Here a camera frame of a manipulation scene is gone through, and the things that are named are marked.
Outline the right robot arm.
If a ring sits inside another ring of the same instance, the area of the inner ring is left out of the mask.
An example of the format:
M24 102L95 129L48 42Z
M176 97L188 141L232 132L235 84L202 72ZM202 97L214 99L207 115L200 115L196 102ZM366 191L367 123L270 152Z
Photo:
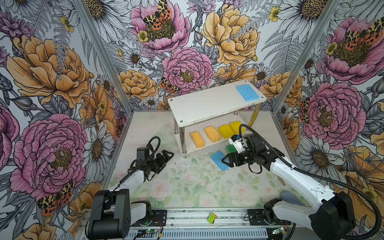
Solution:
M290 222L312 230L322 240L345 239L356 226L353 203L346 194L336 193L300 170L276 148L261 137L233 135L229 143L236 151L227 154L222 163L233 167L257 164L281 178L310 204L309 207L288 203L281 198L264 205L268 224Z

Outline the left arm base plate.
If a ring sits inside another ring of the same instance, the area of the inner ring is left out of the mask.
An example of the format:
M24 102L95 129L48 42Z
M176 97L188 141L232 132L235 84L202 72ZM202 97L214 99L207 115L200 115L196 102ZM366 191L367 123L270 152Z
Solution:
M132 227L165 227L167 224L167 210L152 210L150 220L139 220Z

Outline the yellow sponge front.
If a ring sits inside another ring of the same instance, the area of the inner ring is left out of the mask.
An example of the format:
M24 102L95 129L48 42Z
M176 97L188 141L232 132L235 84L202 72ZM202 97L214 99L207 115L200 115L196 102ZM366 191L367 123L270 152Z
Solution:
M241 124L242 124L242 122L240 122L240 121L230 123L230 127L231 127L232 131L234 132L234 134L236 134L236 135L240 134L239 129L240 129Z

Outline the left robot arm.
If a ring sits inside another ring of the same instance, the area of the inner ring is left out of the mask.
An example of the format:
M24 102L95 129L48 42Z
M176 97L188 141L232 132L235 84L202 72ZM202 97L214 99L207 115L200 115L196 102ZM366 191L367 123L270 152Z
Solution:
M124 239L131 226L158 226L163 231L167 211L155 211L149 201L133 201L131 194L145 181L160 173L174 153L158 153L151 147L137 149L137 158L119 183L110 190L95 194L92 211L86 222L89 240Z

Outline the yellow sponge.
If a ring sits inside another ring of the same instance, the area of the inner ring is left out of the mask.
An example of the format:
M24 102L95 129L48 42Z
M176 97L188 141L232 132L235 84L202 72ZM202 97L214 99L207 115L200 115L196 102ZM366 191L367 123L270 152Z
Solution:
M228 139L235 134L229 125L220 126L218 130L224 139Z
M234 134L236 134L236 135L240 134L239 129L240 129L241 124L242 124L242 122L240 122L240 121L230 123L230 127L231 127L232 131L234 132Z

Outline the blue sponge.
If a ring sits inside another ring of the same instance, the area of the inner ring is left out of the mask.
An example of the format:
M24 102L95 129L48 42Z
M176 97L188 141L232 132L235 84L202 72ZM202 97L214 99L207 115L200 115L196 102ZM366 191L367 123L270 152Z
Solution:
M210 158L211 160L219 167L221 171L226 171L229 167L222 163L222 159L225 157L225 155L221 151L217 151L213 153Z
M246 102L252 102L259 99L258 94L250 85L239 85L236 86L236 89Z

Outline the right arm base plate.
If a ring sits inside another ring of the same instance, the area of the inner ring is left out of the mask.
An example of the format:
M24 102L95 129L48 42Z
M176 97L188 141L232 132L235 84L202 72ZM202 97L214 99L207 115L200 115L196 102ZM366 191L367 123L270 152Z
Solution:
M278 219L275 214L270 210L265 209L248 209L247 215L251 226L262 226L262 225L279 225L289 226L290 221L283 221Z

